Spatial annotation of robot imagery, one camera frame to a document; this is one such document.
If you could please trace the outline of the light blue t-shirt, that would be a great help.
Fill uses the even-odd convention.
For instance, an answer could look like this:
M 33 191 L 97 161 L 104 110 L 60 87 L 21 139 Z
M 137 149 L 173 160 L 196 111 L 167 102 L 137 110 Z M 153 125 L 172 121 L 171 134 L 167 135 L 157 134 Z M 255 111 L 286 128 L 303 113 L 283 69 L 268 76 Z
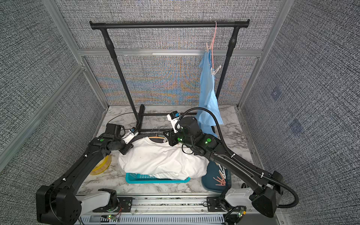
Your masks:
M 218 100 L 214 91 L 215 77 L 212 74 L 212 54 L 211 51 L 205 52 L 199 67 L 202 69 L 200 76 L 200 97 L 199 107 L 205 108 L 212 112 L 216 117 L 218 124 L 223 125 L 223 121 L 218 108 Z M 198 110 L 196 114 L 198 125 L 205 134 L 217 137 L 212 127 L 215 127 L 213 117 L 206 111 Z

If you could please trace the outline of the white t-shirt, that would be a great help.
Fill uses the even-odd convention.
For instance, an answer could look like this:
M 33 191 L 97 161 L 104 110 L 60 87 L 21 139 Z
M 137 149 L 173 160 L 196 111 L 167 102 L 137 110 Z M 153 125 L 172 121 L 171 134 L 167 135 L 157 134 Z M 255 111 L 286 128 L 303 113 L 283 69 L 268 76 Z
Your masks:
M 157 179 L 186 180 L 205 176 L 209 160 L 189 152 L 190 149 L 181 143 L 170 146 L 145 137 L 133 142 L 133 148 L 126 155 L 119 155 L 118 165 L 126 173 Z

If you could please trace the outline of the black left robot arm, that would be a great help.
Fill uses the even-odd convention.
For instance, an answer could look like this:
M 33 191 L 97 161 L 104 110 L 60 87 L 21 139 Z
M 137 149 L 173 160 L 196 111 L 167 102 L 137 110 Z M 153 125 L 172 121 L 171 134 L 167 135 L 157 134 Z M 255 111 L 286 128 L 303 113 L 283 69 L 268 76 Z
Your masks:
M 80 217 L 94 210 L 114 212 L 120 209 L 116 191 L 103 188 L 97 193 L 77 198 L 77 192 L 95 166 L 113 151 L 122 154 L 133 147 L 138 135 L 133 127 L 121 134 L 122 126 L 107 124 L 105 133 L 92 139 L 82 156 L 51 185 L 36 192 L 37 221 L 49 225 L 73 225 Z

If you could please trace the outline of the beige clothespin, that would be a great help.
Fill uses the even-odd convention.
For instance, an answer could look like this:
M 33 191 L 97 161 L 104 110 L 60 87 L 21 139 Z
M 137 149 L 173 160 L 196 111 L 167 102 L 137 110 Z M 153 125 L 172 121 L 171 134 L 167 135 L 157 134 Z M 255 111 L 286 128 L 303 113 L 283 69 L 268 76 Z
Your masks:
M 215 76 L 217 73 L 218 73 L 218 71 L 221 69 L 221 65 L 219 66 L 219 67 L 217 67 L 217 68 L 211 68 L 211 74 L 213 75 L 213 76 Z

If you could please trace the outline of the yellow wooden hanger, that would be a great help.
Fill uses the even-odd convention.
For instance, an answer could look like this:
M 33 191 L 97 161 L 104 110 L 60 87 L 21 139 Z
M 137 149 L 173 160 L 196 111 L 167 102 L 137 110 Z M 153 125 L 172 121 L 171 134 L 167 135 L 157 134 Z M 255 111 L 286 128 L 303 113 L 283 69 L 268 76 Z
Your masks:
M 164 137 L 159 137 L 159 136 L 151 136 L 151 137 L 148 137 L 149 139 L 161 139 L 161 140 L 164 140 Z

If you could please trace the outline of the pink clothes hanger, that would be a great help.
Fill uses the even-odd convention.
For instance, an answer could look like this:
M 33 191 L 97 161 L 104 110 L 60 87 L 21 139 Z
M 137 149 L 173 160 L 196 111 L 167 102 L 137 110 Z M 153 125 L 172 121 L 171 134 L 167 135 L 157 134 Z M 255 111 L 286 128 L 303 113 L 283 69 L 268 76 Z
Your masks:
M 211 69 L 212 69 L 212 71 L 215 71 L 215 68 L 214 68 L 214 53 L 213 53 L 213 49 L 214 49 L 214 44 L 215 44 L 217 27 L 218 27 L 218 26 L 217 26 L 217 21 L 215 21 L 215 30 L 214 30 L 214 35 L 213 35 L 212 42 L 211 42 Z

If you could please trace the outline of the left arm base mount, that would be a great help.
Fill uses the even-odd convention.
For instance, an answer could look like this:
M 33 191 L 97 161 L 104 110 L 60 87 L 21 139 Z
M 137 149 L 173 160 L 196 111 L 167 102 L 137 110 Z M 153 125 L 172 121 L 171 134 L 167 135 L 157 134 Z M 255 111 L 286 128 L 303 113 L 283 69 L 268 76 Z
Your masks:
M 133 203 L 132 197 L 118 197 L 116 203 L 113 203 L 112 200 L 110 200 L 110 203 L 107 206 L 97 208 L 92 212 L 96 212 L 96 213 L 131 212 L 132 203 Z

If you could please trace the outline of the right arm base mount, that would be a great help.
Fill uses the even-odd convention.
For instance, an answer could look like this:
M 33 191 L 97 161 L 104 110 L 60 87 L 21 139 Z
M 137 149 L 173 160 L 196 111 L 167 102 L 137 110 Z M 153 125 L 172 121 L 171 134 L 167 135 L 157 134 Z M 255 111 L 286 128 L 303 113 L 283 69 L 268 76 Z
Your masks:
M 202 203 L 202 206 L 207 208 L 208 212 L 225 212 L 226 210 L 221 206 L 218 196 L 208 196 Z

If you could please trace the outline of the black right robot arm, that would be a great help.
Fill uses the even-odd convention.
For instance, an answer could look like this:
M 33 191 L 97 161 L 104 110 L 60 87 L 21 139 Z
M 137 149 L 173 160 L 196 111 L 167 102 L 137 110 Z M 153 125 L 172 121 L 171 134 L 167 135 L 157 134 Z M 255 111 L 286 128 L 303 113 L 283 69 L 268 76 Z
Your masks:
M 265 171 L 228 150 L 220 139 L 203 133 L 194 117 L 185 117 L 180 124 L 182 129 L 177 132 L 173 129 L 163 132 L 171 146 L 187 146 L 196 155 L 225 167 L 253 190 L 249 196 L 252 206 L 262 215 L 274 217 L 284 189 L 268 179 L 282 182 L 283 176 L 279 172 Z

